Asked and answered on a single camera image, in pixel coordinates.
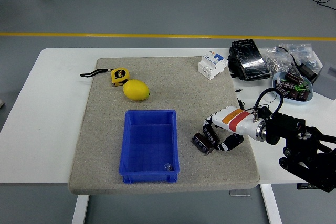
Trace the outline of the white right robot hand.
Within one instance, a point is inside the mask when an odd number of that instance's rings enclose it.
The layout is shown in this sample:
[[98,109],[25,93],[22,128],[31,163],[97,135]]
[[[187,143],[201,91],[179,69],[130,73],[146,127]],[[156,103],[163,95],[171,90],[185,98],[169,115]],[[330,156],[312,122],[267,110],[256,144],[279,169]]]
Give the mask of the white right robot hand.
[[[221,142],[212,128],[213,125],[227,130],[231,135]],[[251,113],[233,106],[227,106],[204,120],[203,133],[214,149],[230,151],[244,141],[245,135],[263,141],[261,137],[263,126],[263,121],[261,119],[254,121],[254,116]]]

